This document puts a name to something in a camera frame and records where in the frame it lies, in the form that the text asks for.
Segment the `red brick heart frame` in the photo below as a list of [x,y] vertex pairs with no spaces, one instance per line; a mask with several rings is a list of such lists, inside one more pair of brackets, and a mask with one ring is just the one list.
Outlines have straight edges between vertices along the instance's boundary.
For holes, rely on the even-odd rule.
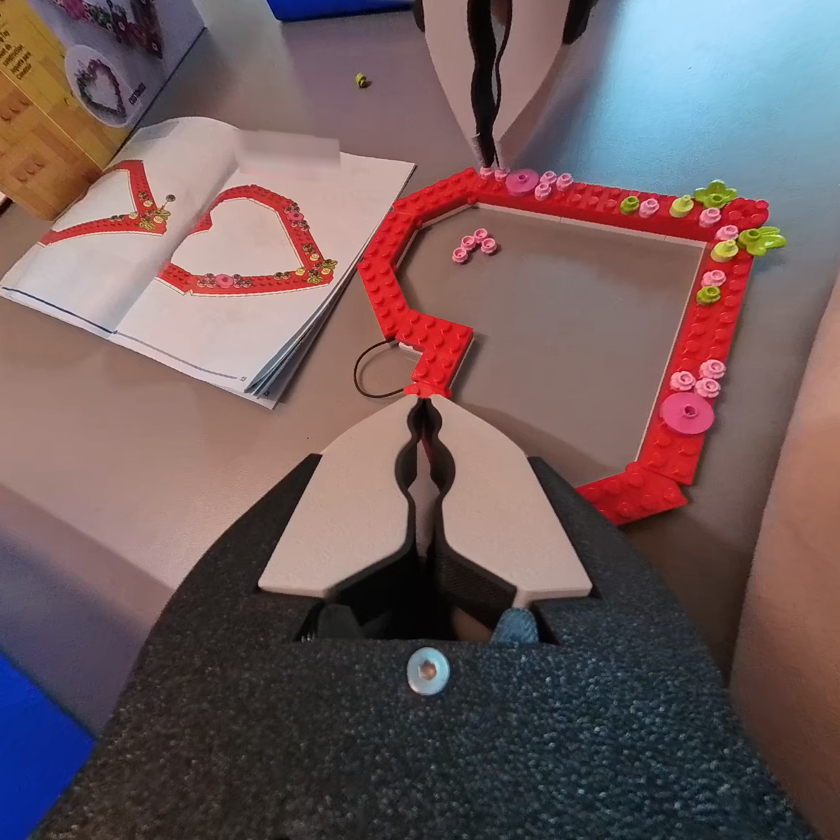
[[[478,204],[473,193],[476,177],[483,170],[505,171],[484,168],[476,172],[468,169],[419,192],[397,199],[393,210],[386,215],[371,245],[360,259],[360,277],[384,342],[398,342],[419,354],[419,361],[411,375],[411,383],[404,389],[406,394],[450,397],[455,376],[466,357],[469,343],[474,338],[474,331],[464,324],[446,318],[434,318],[413,308],[407,302],[397,279],[397,267],[421,230],[472,207],[494,209]],[[509,174],[507,171],[507,175],[501,175],[500,178],[505,181]],[[531,212],[496,210],[545,217]],[[757,220],[758,212],[753,212],[754,220],[749,223],[749,227],[770,226],[769,205],[767,214],[768,219],[761,223]],[[605,230],[586,224],[577,225]],[[646,234],[641,235],[641,238],[651,239],[658,245],[670,244],[660,237],[648,237]],[[686,299],[679,305],[675,336],[669,339],[666,345],[665,365],[657,378],[656,392],[649,401],[650,418],[645,423],[639,453],[623,472],[579,487],[582,496],[594,503],[596,509],[615,524],[624,525],[640,521],[683,507],[687,503],[683,488],[691,485],[695,478],[708,430],[704,434],[691,436],[675,434],[659,418],[659,407],[667,396],[675,393],[665,391],[666,368],[673,360],[678,331],[686,314],[690,290],[697,278],[698,268],[699,266],[693,269]]]

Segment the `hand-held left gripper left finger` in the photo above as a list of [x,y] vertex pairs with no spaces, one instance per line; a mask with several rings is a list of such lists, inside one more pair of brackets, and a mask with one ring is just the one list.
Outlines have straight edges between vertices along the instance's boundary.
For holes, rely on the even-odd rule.
[[258,587],[326,597],[391,567],[416,538],[417,444],[424,400],[406,395],[320,454]]

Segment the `group of pink flower studs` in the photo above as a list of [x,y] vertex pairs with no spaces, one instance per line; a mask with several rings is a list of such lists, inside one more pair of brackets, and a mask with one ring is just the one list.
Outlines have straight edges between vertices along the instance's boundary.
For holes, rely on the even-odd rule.
[[[738,238],[741,231],[753,228],[749,227],[754,220],[753,212],[758,212],[759,222],[765,222],[767,203],[741,197],[738,192],[738,197],[722,209],[704,209],[694,200],[688,216],[674,218],[669,214],[669,207],[675,198],[683,195],[587,184],[575,181],[570,173],[546,172],[540,175],[533,196],[513,197],[501,179],[501,175],[507,174],[507,171],[483,170],[476,177],[473,189],[477,203],[494,209],[531,212],[564,223],[596,226],[610,233],[660,237],[666,243],[700,247],[696,279],[678,331],[673,360],[666,368],[665,391],[693,391],[713,401],[727,372],[753,257],[740,250],[733,261],[718,264],[711,260],[710,252],[718,241]],[[694,197],[694,192],[687,194]],[[640,199],[639,211],[632,215],[620,213],[619,206],[627,195],[638,195]],[[721,299],[711,306],[698,306],[697,291],[706,286],[719,287]]]

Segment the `open instruction booklet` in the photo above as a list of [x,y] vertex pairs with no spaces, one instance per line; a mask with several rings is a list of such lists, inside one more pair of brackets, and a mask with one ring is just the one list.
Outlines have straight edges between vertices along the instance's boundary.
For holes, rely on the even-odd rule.
[[126,143],[2,296],[273,406],[415,168],[166,120]]

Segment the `yellow and lilac toy box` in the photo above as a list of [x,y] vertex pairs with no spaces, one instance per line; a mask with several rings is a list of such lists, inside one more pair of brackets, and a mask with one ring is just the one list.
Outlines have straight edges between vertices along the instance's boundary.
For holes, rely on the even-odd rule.
[[2,1],[2,194],[56,219],[104,172],[204,28],[191,1]]

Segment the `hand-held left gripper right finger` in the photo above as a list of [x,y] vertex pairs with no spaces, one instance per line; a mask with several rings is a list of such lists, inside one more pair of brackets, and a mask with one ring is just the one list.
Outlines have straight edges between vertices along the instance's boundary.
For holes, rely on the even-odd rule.
[[441,395],[427,401],[434,581],[458,608],[586,597],[592,581],[520,447]]

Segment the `person's beige sweatshirt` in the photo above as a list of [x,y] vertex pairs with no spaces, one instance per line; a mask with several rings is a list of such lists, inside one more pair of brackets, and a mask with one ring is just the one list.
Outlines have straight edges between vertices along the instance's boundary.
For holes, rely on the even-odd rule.
[[819,838],[838,838],[839,289],[812,335],[738,372],[752,431],[780,435],[731,667],[752,741]]

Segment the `grey desk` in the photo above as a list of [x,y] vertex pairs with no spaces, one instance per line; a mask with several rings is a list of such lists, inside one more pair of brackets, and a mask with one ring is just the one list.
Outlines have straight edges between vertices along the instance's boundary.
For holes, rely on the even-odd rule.
[[[336,139],[416,163],[406,191],[474,162],[409,13],[298,24],[197,2],[207,30],[146,115]],[[739,371],[808,354],[838,265],[838,2],[599,2],[516,165],[669,194],[721,179],[769,202],[759,259],[686,507],[627,529],[724,675],[781,436]],[[371,81],[354,83],[357,73]],[[452,260],[463,237],[479,246]],[[549,220],[458,214],[399,277],[476,331],[455,399],[569,481],[634,458],[688,249]],[[174,588],[304,455],[381,406],[355,391],[381,337],[353,276],[275,411],[2,301],[2,653],[99,732]]]

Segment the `blue plastic bin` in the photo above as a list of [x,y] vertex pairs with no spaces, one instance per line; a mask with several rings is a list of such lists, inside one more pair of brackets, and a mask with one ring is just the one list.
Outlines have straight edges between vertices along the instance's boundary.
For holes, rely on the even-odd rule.
[[92,733],[1,656],[1,838],[27,838],[86,762]]
[[282,23],[410,11],[413,1],[266,1]]

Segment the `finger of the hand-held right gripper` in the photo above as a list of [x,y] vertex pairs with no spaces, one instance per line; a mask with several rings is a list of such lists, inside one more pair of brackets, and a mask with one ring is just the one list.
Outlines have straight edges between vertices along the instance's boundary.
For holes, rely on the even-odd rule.
[[469,40],[468,2],[424,1],[423,19],[428,51],[448,105],[477,167],[484,167],[471,99],[476,58]]
[[507,36],[499,64],[499,109],[493,126],[498,162],[513,167],[550,106],[565,62],[569,1],[502,1],[490,5]]

